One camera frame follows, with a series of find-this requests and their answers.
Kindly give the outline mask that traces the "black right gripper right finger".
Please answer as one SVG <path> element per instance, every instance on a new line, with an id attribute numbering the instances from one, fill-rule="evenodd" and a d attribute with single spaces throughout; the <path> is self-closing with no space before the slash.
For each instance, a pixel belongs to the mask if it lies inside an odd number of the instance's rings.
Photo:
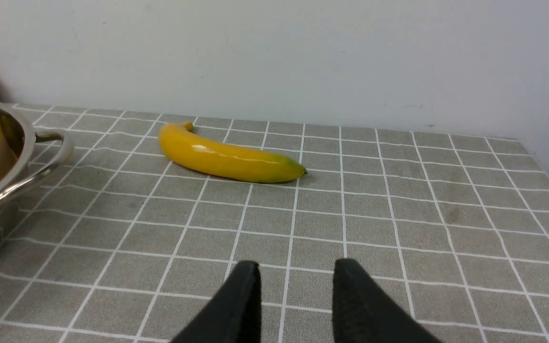
<path id="1" fill-rule="evenodd" d="M 439 343 L 355 259 L 337 259 L 333 275 L 336 343 Z"/>

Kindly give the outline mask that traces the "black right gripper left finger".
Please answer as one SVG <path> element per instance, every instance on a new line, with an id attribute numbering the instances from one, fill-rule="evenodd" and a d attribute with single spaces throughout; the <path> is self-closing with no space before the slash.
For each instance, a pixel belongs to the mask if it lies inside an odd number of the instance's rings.
<path id="1" fill-rule="evenodd" d="M 172 343 L 259 343 L 262 292 L 259 265 L 240 261 Z"/>

